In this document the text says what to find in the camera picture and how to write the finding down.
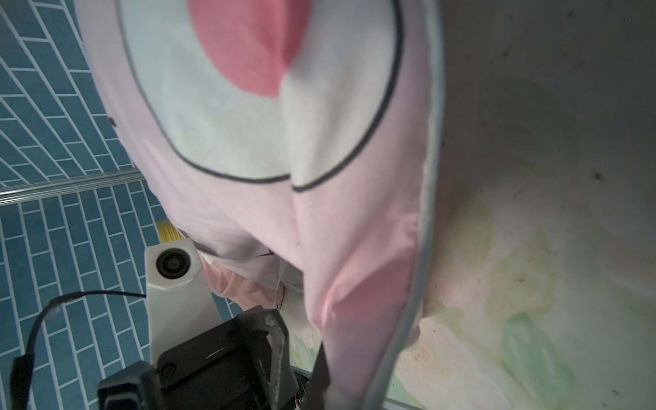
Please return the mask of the light pink cartoon pillow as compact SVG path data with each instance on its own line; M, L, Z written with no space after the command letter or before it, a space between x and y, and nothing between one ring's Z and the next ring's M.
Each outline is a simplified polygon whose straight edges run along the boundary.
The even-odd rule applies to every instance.
M324 409L378 409L419 326L445 111L435 1L78 1L92 78L178 227L302 273Z

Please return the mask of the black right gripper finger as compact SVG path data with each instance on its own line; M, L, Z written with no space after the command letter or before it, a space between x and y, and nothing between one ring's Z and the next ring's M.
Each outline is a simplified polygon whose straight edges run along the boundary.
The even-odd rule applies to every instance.
M309 377L307 391L300 402L303 410L325 410L326 393L331 384L330 372L326 360L324 344L319 347L319 353L314 363L314 370Z

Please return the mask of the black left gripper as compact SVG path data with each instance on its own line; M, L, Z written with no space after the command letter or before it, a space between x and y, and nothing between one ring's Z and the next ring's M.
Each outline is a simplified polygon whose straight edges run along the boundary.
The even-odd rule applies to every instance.
M102 409L296 409L289 333L276 309L253 309L139 361L97 388Z

